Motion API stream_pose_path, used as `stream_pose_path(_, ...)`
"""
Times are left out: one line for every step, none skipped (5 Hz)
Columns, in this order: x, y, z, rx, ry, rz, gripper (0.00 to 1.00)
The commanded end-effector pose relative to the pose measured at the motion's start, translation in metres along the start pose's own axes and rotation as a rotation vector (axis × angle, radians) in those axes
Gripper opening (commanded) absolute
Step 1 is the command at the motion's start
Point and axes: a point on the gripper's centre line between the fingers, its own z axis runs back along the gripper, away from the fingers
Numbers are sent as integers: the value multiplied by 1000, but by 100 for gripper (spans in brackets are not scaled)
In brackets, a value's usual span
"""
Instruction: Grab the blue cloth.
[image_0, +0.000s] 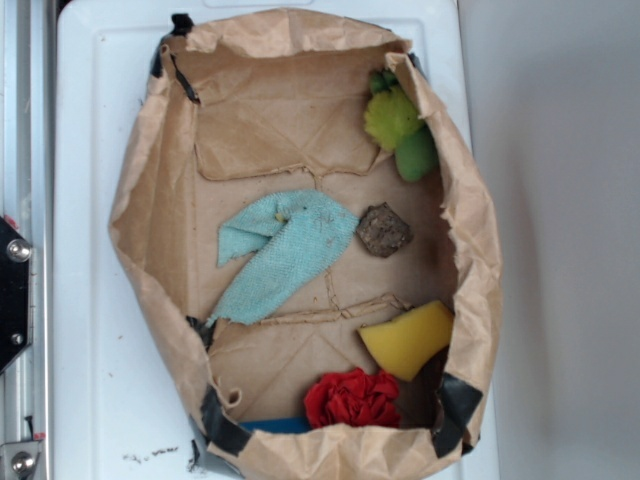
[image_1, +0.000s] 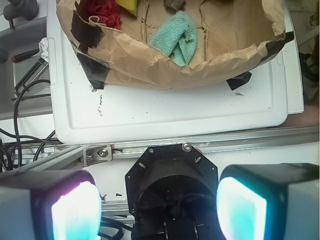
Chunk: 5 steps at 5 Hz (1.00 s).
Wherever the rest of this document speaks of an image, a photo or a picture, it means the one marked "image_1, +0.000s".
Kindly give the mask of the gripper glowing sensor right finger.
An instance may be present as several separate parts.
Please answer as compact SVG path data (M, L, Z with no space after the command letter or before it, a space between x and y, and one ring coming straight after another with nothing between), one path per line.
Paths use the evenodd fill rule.
M227 240L318 240L320 167L228 165L220 175L216 209Z

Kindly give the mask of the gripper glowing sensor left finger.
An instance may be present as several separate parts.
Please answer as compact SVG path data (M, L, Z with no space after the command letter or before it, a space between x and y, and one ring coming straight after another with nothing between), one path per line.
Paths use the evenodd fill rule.
M0 175L2 240L95 240L102 201L86 170L13 170Z

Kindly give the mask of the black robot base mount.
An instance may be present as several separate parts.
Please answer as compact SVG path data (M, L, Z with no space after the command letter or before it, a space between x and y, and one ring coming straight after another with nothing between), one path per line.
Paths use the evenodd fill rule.
M133 240L221 240L217 166L188 143L151 146L125 175Z

